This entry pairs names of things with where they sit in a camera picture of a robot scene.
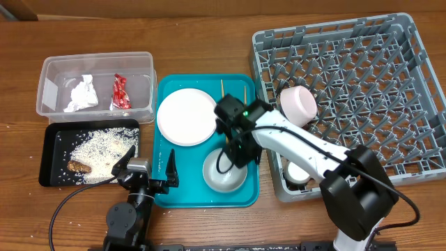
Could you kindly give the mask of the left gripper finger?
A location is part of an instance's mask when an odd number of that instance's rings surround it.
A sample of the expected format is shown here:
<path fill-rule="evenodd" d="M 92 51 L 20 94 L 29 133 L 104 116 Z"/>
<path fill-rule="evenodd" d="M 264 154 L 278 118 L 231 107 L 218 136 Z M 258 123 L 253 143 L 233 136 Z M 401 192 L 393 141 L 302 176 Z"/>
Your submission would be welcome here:
<path fill-rule="evenodd" d="M 135 145 L 132 145 L 127 153 L 112 167 L 111 174 L 118 176 L 122 169 L 126 169 L 130 159 L 134 157 L 136 151 Z"/>
<path fill-rule="evenodd" d="M 176 156 L 175 151 L 172 149 L 169 154 L 168 163 L 165 171 L 167 177 L 167 183 L 169 187 L 177 188 L 179 186 L 179 177 L 176 168 Z"/>

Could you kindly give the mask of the white rice grains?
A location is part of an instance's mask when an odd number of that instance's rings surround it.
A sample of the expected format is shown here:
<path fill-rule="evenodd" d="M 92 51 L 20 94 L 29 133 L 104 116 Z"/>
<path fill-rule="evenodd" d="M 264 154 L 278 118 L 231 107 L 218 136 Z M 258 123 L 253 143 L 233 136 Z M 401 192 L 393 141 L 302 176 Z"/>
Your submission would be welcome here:
<path fill-rule="evenodd" d="M 94 184 L 112 178 L 112 167 L 127 153 L 134 140 L 123 141 L 123 138 L 111 132 L 95 132 L 86 143 L 78 146 L 71 160 L 81 162 L 91 167 L 89 174 L 83 174 L 85 184 Z"/>

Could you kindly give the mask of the white plastic cup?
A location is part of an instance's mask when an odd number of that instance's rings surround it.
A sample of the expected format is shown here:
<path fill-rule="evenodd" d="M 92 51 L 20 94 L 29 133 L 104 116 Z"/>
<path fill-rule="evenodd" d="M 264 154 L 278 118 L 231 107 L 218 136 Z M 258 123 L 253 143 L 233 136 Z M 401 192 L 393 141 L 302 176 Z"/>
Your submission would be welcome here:
<path fill-rule="evenodd" d="M 284 168 L 284 177 L 285 179 L 294 185 L 303 185 L 306 184 L 310 179 L 310 175 L 297 166 L 293 162 L 288 162 Z"/>

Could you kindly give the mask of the brown food scraps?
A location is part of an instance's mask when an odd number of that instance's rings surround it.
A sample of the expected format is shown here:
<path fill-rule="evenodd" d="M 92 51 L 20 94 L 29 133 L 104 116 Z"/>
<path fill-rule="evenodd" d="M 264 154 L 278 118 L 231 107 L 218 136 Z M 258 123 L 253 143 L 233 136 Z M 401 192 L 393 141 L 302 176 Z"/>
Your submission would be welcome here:
<path fill-rule="evenodd" d="M 82 174 L 89 174 L 92 171 L 91 167 L 89 167 L 88 165 L 85 165 L 75 160 L 70 160 L 68 162 L 67 168 L 71 172 L 77 172 Z"/>

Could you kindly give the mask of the red foil snack wrapper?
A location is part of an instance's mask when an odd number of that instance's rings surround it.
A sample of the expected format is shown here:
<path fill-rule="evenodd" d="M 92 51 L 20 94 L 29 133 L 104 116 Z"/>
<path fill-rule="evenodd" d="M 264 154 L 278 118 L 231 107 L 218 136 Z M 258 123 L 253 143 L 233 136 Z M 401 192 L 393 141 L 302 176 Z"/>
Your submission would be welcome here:
<path fill-rule="evenodd" d="M 130 98 L 125 90 L 127 79 L 119 74 L 114 75 L 113 93 L 109 109 L 131 109 Z"/>

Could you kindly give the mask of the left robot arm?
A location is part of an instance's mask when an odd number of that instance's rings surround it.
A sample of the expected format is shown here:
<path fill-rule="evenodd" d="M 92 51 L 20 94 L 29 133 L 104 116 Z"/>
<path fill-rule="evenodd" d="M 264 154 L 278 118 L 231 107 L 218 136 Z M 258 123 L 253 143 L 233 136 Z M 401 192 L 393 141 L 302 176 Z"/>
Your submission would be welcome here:
<path fill-rule="evenodd" d="M 174 150 L 169 155 L 165 180 L 151 178 L 148 160 L 136 158 L 135 150 L 132 146 L 111 170 L 118 184 L 129 194 L 126 202 L 114 204 L 107 212 L 108 230 L 103 250 L 153 250 L 146 232 L 155 196 L 167 195 L 170 188 L 179 186 Z"/>

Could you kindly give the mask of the white paper napkin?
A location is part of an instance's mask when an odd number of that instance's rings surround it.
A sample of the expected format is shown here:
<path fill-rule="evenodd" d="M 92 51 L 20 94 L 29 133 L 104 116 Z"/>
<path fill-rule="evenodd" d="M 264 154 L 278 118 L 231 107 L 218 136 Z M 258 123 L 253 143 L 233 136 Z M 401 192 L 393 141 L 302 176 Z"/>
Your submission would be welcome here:
<path fill-rule="evenodd" d="M 64 112 L 76 112 L 98 105 L 97 93 L 93 86 L 92 75 L 82 75 L 83 80 L 71 91 L 71 101 L 63 109 Z"/>

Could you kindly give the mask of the wooden chopstick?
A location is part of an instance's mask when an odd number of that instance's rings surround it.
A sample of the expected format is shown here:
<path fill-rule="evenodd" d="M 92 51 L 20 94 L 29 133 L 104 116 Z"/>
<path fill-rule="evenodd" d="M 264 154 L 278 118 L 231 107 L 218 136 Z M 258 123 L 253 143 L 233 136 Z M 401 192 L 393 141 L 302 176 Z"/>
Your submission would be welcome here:
<path fill-rule="evenodd" d="M 244 105 L 247 105 L 247 87 L 244 86 Z"/>
<path fill-rule="evenodd" d="M 221 84 L 221 94 L 222 94 L 222 99 L 225 97 L 225 91 L 224 91 L 224 82 L 223 79 L 220 80 L 220 84 Z M 225 142 L 226 144 L 229 143 L 229 139 L 228 137 L 225 137 Z"/>

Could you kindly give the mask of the large white round plate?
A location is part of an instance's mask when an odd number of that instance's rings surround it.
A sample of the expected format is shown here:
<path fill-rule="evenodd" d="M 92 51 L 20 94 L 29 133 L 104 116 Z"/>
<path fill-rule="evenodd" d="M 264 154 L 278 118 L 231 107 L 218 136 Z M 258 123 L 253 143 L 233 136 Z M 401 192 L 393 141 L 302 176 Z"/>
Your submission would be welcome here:
<path fill-rule="evenodd" d="M 216 102 L 204 91 L 180 89 L 169 94 L 157 111 L 162 136 L 179 146 L 195 146 L 210 138 L 216 129 Z"/>

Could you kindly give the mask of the small pink bowl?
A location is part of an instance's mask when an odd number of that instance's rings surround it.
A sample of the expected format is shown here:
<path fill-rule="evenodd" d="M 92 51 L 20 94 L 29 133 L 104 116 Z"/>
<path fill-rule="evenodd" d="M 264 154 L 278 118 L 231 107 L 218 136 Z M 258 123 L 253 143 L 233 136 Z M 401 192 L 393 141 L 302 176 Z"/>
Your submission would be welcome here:
<path fill-rule="evenodd" d="M 298 127 L 307 125 L 316 116 L 316 101 L 311 92 L 303 86 L 282 90 L 279 99 L 285 117 Z"/>

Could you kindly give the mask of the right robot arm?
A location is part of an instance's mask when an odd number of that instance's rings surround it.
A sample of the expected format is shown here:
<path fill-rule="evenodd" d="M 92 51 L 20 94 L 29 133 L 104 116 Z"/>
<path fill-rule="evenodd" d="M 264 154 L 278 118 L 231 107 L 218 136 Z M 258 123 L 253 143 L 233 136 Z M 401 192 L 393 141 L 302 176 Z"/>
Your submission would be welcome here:
<path fill-rule="evenodd" d="M 376 154 L 364 145 L 348 149 L 293 125 L 262 100 L 244 105 L 226 95 L 215 109 L 217 132 L 228 137 L 222 149 L 232 167 L 259 162 L 264 149 L 296 164 L 314 179 L 339 232 L 333 250 L 368 250 L 382 220 L 398 202 Z"/>

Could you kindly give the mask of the grey round bowl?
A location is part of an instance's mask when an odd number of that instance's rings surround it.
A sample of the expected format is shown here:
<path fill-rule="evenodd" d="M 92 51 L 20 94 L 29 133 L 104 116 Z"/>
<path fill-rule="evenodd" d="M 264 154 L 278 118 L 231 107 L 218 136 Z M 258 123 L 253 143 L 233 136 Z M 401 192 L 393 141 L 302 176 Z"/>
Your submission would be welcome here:
<path fill-rule="evenodd" d="M 229 193 L 237 190 L 247 178 L 247 166 L 238 168 L 232 166 L 232 162 L 225 153 L 219 161 L 219 168 L 224 174 L 217 171 L 217 158 L 222 152 L 222 148 L 215 149 L 205 159 L 203 163 L 203 179 L 206 185 L 220 193 Z"/>

